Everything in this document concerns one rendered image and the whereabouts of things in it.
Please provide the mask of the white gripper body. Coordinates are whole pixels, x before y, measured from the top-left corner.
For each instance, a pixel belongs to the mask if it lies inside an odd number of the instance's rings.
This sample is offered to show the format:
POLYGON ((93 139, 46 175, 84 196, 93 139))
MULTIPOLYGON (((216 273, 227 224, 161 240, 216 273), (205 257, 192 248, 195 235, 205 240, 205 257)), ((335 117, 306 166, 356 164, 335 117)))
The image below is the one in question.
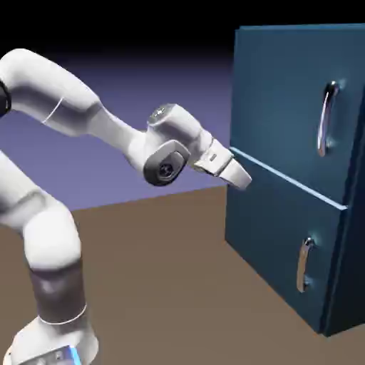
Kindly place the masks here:
POLYGON ((220 173, 220 178, 238 190, 245 190, 252 182, 250 174, 234 158, 220 173))

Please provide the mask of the small blue cabinet door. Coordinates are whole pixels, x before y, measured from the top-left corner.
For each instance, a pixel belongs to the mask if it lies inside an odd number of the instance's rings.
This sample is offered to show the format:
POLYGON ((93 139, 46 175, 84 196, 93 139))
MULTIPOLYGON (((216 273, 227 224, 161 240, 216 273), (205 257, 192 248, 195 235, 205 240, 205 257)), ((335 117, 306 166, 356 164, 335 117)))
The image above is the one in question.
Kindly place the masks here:
POLYGON ((321 333, 329 303, 333 258, 346 208, 301 189, 242 154, 234 156, 252 176, 244 191, 227 189, 225 239, 314 331, 321 333), (312 237, 307 287, 297 290, 297 260, 312 237))

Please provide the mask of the large blue cabinet door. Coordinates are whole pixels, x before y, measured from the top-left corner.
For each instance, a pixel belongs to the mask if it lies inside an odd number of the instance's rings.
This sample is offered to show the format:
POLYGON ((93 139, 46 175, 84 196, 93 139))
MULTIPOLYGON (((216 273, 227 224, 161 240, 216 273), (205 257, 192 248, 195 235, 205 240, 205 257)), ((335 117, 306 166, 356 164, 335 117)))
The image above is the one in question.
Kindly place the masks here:
POLYGON ((365 24, 249 26, 235 34, 231 144, 345 205, 365 131, 365 24), (327 152, 317 153, 324 89, 327 152))

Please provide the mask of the blue cabinet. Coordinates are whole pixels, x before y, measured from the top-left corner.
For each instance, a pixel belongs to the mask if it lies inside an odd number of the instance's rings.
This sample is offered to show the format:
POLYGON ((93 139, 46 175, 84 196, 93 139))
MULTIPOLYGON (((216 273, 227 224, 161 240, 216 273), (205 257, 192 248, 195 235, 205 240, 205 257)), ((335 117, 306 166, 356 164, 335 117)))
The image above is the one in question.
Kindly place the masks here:
POLYGON ((345 205, 330 200, 233 147, 231 129, 230 147, 233 153, 242 154, 316 197, 346 208, 343 230, 333 258, 333 275, 328 295, 329 303, 324 330, 320 334, 331 336, 357 325, 365 324, 365 131, 358 144, 358 153, 353 163, 349 201, 345 205))

